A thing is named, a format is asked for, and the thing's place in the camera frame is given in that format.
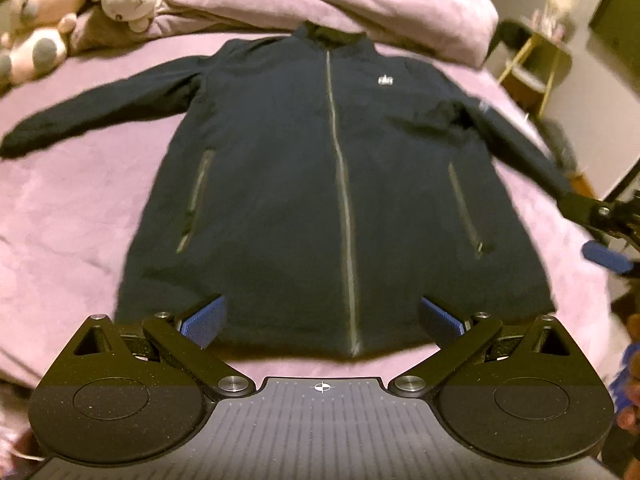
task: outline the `jacket zipper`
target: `jacket zipper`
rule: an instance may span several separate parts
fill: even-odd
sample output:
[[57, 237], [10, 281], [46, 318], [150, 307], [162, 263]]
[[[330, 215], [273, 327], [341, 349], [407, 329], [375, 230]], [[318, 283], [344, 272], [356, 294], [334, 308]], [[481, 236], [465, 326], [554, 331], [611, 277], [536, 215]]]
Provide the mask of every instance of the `jacket zipper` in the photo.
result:
[[331, 53], [326, 51], [326, 88], [329, 98], [331, 137], [334, 143], [336, 182], [338, 188], [338, 206], [340, 209], [340, 224], [342, 230], [342, 280], [344, 286], [345, 303], [348, 310], [349, 325], [348, 338], [351, 356], [360, 353], [360, 335], [358, 333], [358, 301], [357, 277], [354, 260], [354, 219], [348, 190], [348, 170], [344, 160], [340, 142], [338, 142], [337, 116], [335, 111], [334, 87], [331, 78]]
[[198, 166], [198, 174], [196, 176], [196, 180], [193, 184], [193, 189], [191, 190], [191, 195], [189, 198], [189, 205], [187, 207], [187, 222], [182, 231], [182, 237], [180, 238], [180, 243], [178, 244], [178, 249], [175, 251], [176, 253], [181, 253], [187, 247], [187, 244], [191, 240], [193, 236], [193, 228], [195, 226], [196, 221], [196, 213], [198, 212], [198, 206], [200, 205], [200, 197], [202, 195], [202, 190], [204, 189], [205, 182], [207, 180], [207, 171], [209, 171], [209, 167], [213, 161], [214, 151], [213, 150], [205, 150], [202, 154], [202, 158], [200, 159], [200, 165]]
[[466, 236], [474, 249], [476, 259], [479, 260], [482, 258], [484, 244], [482, 243], [482, 238], [471, 219], [469, 208], [466, 206], [465, 193], [462, 191], [462, 186], [460, 186], [458, 172], [456, 171], [456, 167], [453, 165], [453, 162], [449, 163], [449, 181], [451, 182], [451, 187], [453, 188], [453, 193], [456, 196], [456, 202], [458, 203], [458, 214], [460, 215], [462, 223], [465, 225]]

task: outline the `logo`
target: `logo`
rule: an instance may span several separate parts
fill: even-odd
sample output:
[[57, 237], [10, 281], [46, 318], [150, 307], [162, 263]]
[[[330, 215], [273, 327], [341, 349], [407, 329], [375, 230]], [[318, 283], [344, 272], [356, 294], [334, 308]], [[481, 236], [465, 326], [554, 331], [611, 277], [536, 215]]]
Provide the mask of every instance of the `logo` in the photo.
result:
[[378, 84], [383, 86], [391, 86], [394, 83], [394, 79], [388, 75], [381, 75], [378, 78]]
[[331, 385], [329, 385], [327, 383], [318, 383], [318, 384], [316, 384], [316, 386], [312, 386], [312, 388], [315, 391], [324, 394], [325, 392], [328, 392], [331, 388], [335, 388], [335, 386], [331, 386]]

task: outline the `pink blanket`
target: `pink blanket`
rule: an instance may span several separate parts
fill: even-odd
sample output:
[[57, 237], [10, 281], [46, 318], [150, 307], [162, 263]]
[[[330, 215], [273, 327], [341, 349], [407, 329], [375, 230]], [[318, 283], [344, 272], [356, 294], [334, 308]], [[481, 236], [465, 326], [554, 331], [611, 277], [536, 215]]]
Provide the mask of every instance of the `pink blanket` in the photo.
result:
[[[105, 57], [70, 59], [50, 77], [0, 100], [0, 136], [24, 116], [97, 84], [176, 57], [213, 54], [240, 34], [195, 34]], [[257, 34], [243, 37], [258, 38]], [[386, 46], [387, 55], [409, 55]], [[440, 67], [540, 142], [487, 72]], [[89, 314], [111, 314], [127, 247], [180, 116], [126, 123], [69, 139], [15, 161], [0, 161], [0, 370], [36, 384]], [[496, 163], [549, 276], [558, 316], [594, 365], [606, 352], [606, 274], [582, 260], [584, 233], [565, 221], [529, 180]], [[381, 376], [385, 382], [435, 346], [357, 364], [318, 360], [232, 363], [254, 378]]]
[[305, 20], [477, 68], [498, 14], [491, 0], [161, 0], [141, 34], [92, 7], [80, 16], [70, 46], [77, 54], [212, 29], [291, 31]]

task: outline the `navy jacket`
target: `navy jacket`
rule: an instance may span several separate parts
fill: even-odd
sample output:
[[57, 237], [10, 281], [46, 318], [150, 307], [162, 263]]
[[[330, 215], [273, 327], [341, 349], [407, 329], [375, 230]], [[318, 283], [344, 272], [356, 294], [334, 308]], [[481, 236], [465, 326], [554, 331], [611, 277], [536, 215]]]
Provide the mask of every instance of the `navy jacket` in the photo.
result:
[[182, 112], [117, 321], [223, 294], [219, 341], [348, 357], [428, 341], [423, 296], [505, 322], [554, 310], [492, 154], [556, 198], [567, 181], [498, 112], [364, 36], [229, 41], [27, 118], [0, 155]]

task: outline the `jacket pocket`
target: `jacket pocket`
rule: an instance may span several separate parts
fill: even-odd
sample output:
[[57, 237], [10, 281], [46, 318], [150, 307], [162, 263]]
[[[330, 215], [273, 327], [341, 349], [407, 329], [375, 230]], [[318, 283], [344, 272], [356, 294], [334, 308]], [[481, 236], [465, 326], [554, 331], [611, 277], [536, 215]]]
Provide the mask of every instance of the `jacket pocket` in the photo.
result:
[[449, 163], [449, 182], [456, 198], [458, 215], [460, 216], [460, 220], [465, 228], [466, 237], [468, 238], [469, 243], [471, 243], [476, 259], [479, 260], [488, 252], [488, 246], [484, 243], [484, 240], [476, 228], [476, 224], [474, 223], [471, 213], [469, 212], [469, 208], [466, 203], [465, 191], [460, 185], [458, 172], [456, 171], [456, 167], [453, 165], [453, 162]]
[[207, 173], [213, 162], [213, 158], [216, 152], [214, 150], [205, 150], [200, 159], [198, 165], [198, 173], [196, 174], [193, 187], [191, 187], [191, 194], [189, 195], [189, 204], [185, 214], [186, 220], [184, 222], [184, 228], [180, 236], [180, 243], [175, 251], [181, 253], [185, 250], [191, 238], [193, 237], [193, 230], [195, 228], [196, 218], [200, 209], [200, 203], [202, 202], [202, 195], [207, 183]]

